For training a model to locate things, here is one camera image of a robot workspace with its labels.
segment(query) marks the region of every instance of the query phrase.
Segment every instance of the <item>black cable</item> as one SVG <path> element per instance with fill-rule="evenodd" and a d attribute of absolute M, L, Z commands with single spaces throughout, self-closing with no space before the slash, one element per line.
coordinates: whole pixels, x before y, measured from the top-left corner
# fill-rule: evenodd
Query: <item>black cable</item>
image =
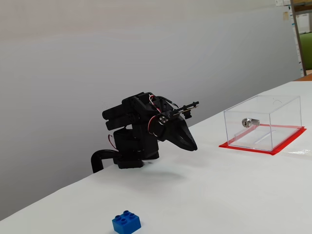
<path fill-rule="evenodd" d="M 162 98 L 164 100 L 166 100 L 167 102 L 171 103 L 172 105 L 176 106 L 177 108 L 180 108 L 178 105 L 176 105 L 175 103 L 173 103 L 172 101 L 170 101 L 169 99 L 162 97 L 162 96 L 157 96 L 157 98 Z"/>
<path fill-rule="evenodd" d="M 99 150 L 96 151 L 92 157 L 91 157 L 91 165 L 93 173 L 99 172 L 100 170 L 103 170 L 103 159 L 109 159 L 109 158 L 118 158 L 121 154 L 118 151 L 115 150 Z"/>

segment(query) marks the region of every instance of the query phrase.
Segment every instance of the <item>silver lock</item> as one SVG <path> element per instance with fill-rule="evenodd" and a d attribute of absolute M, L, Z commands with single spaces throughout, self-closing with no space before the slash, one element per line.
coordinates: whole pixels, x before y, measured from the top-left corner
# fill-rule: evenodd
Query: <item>silver lock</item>
<path fill-rule="evenodd" d="M 260 120 L 258 119 L 253 119 L 253 118 L 245 118 L 242 120 L 242 125 L 245 128 L 249 128 L 252 125 L 259 126 L 260 125 Z"/>

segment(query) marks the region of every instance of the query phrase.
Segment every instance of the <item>red base mat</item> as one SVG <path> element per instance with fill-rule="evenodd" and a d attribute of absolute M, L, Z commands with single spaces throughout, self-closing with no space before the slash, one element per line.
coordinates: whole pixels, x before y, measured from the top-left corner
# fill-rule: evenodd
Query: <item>red base mat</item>
<path fill-rule="evenodd" d="M 289 138 L 287 138 L 282 143 L 280 143 L 278 146 L 276 146 L 272 151 L 253 150 L 253 149 L 246 149 L 246 148 L 240 148 L 240 147 L 235 147 L 235 146 L 229 146 L 227 142 L 225 142 L 222 145 L 219 145 L 219 147 L 233 149 L 233 150 L 243 150 L 243 151 L 250 151 L 250 152 L 258 152 L 258 153 L 276 155 L 278 152 L 280 152 L 282 149 L 284 149 L 286 146 L 288 146 L 290 143 L 292 143 L 297 137 L 299 137 L 305 131 L 306 131 L 306 128 L 301 127 L 297 132 L 295 132 Z"/>

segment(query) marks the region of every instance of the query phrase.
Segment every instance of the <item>blue lego brick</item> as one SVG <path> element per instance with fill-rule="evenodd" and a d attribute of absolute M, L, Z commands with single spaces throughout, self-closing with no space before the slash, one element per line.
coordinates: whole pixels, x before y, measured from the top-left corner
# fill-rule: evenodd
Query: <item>blue lego brick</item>
<path fill-rule="evenodd" d="M 115 232 L 119 234 L 131 234 L 141 228 L 139 217 L 129 211 L 117 215 L 112 222 Z"/>

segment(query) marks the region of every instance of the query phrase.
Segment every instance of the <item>lego stud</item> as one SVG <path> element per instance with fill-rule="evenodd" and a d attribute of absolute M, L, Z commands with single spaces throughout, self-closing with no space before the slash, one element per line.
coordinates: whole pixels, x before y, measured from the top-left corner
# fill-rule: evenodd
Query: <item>lego stud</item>
<path fill-rule="evenodd" d="M 126 220 L 125 218 L 123 218 L 123 219 L 121 220 L 121 224 L 125 224 L 125 223 L 127 223 L 127 220 Z"/>

